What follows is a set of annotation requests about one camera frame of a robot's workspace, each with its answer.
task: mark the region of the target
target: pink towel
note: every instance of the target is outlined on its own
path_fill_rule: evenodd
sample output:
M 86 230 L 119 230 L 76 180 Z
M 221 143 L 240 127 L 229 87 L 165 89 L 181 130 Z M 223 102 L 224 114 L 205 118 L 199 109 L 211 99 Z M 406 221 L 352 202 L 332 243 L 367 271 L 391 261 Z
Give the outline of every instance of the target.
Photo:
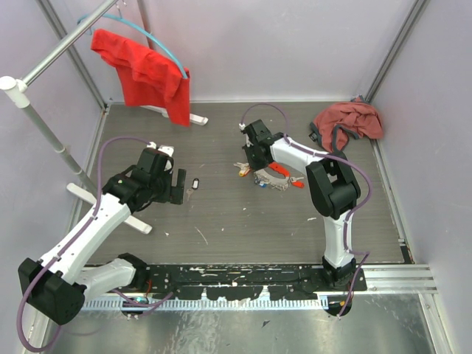
M 384 137 L 378 112 L 371 105 L 360 102 L 335 103 L 318 114 L 310 127 L 318 144 L 331 153 L 343 150 L 349 135 L 354 139 Z

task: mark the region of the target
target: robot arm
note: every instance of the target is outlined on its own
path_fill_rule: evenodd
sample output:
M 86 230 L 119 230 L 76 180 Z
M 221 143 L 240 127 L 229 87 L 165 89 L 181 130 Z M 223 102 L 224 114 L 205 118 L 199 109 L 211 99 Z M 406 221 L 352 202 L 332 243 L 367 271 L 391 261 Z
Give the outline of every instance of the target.
M 243 146 L 253 170 L 266 168 L 272 162 L 286 164 L 307 176 L 311 200 L 324 218 L 326 250 L 323 257 L 324 275 L 329 283 L 343 282 L 355 271 L 355 259 L 344 247 L 343 228 L 346 214 L 355 207 L 361 189 L 350 167 L 323 158 L 325 152 L 305 147 L 282 133 L 272 134 L 262 120 L 240 125 L 246 135 Z M 346 159 L 343 153 L 336 156 Z M 347 246 L 351 244 L 351 220 L 347 222 Z
M 173 148 L 148 147 L 132 165 L 110 178 L 103 187 L 100 210 L 93 216 L 95 204 L 83 219 L 38 262 L 27 258 L 18 268 L 23 293 L 36 274 L 68 243 L 84 224 L 93 221 L 70 245 L 58 261 L 42 276 L 29 296 L 28 303 L 50 319 L 64 325 L 80 311 L 85 301 L 119 286 L 144 289 L 149 278 L 147 264 L 131 254 L 121 254 L 114 261 L 92 270 L 83 266 L 121 222 L 135 211 L 153 202 L 182 204 L 185 170 L 178 170 L 177 185 L 172 186 Z

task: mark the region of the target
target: gray wall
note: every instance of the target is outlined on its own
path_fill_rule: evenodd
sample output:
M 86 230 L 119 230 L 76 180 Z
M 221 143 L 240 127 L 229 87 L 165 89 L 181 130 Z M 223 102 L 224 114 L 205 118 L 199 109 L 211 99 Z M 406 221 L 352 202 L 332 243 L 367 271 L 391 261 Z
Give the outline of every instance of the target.
M 412 0 L 147 0 L 152 33 L 190 68 L 192 100 L 345 100 L 365 92 Z M 96 0 L 52 0 L 68 27 Z M 123 16 L 141 24 L 135 1 Z M 117 14 L 114 8 L 110 13 Z M 105 27 L 142 35 L 106 18 Z M 117 75 L 80 54 L 104 97 L 123 101 Z
M 381 149 L 415 257 L 472 346 L 472 2 L 431 1 L 381 86 Z
M 56 41 L 34 1 L 6 1 L 0 11 L 0 76 L 26 74 Z M 64 55 L 27 93 L 83 164 L 100 109 L 69 59 Z M 0 151 L 0 342 L 2 353 L 18 353 L 15 316 L 21 291 L 17 267 L 26 257 L 39 258 L 64 236 L 74 201 L 65 187 L 75 178 L 1 92 Z

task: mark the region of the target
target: wood-grain floor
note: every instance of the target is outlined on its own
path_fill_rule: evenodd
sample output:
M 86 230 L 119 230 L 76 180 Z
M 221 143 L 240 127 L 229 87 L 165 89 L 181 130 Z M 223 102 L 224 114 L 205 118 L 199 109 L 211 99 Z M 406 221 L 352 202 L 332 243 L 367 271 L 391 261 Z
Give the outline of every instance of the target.
M 290 135 L 312 148 L 308 123 L 330 103 L 280 104 L 291 118 Z M 318 263 L 325 250 L 323 219 L 314 209 L 308 186 L 286 191 L 261 188 L 252 176 L 241 178 L 235 162 L 245 162 L 237 124 L 249 103 L 199 103 L 192 112 L 210 119 L 206 126 L 171 125 L 160 114 L 113 105 L 102 142 L 113 136 L 140 136 L 176 148 L 176 168 L 187 170 L 187 186 L 200 187 L 183 205 L 154 204 L 136 216 L 153 226 L 141 235 L 123 224 L 91 258 L 105 263 L 130 252 L 148 263 Z M 257 107 L 247 122 L 262 119 L 273 132 L 284 123 L 277 111 Z M 117 142 L 105 153 L 104 181 L 137 162 L 143 145 Z M 370 262 L 401 262 L 398 234 L 368 139 L 351 141 L 347 158 L 372 179 L 371 201 L 353 218 L 353 246 L 370 250 Z M 357 175 L 363 191 L 367 186 Z M 96 180 L 96 168 L 92 173 Z

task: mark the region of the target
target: clothes hanger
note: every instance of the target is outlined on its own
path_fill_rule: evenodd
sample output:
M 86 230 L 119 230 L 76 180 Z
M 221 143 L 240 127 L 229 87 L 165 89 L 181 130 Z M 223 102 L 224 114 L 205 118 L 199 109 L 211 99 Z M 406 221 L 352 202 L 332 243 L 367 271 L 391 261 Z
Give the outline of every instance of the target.
M 145 35 L 146 37 L 148 37 L 149 39 L 152 40 L 152 42 L 154 42 L 159 48 L 161 48 L 168 56 L 169 58 L 177 65 L 178 69 L 180 70 L 180 73 L 182 73 L 182 77 L 184 79 L 188 79 L 188 76 L 187 76 L 187 73 L 185 72 L 185 69 L 184 67 L 182 66 L 181 62 L 178 61 L 178 59 L 175 57 L 174 54 L 172 54 L 172 52 L 161 42 L 159 41 L 156 37 L 154 37 L 153 35 L 151 35 L 149 32 L 146 32 L 145 30 L 143 30 L 140 26 L 134 24 L 133 22 L 130 22 L 128 20 L 125 20 L 122 15 L 121 15 L 121 10 L 118 8 L 118 12 L 119 12 L 119 17 L 118 16 L 115 16 L 115 15 L 109 15 L 109 14 L 104 14 L 102 17 L 106 17 L 106 18 L 109 18 L 111 20 L 115 20 L 115 21 L 118 21 L 118 22 L 121 22 L 122 24 L 126 24 L 127 26 L 131 27 L 131 28 L 134 28 L 135 30 L 137 30 L 138 32 L 142 33 L 143 35 Z M 88 15 L 83 15 L 81 16 L 78 20 L 77 20 L 77 24 L 79 24 L 84 18 L 86 18 Z

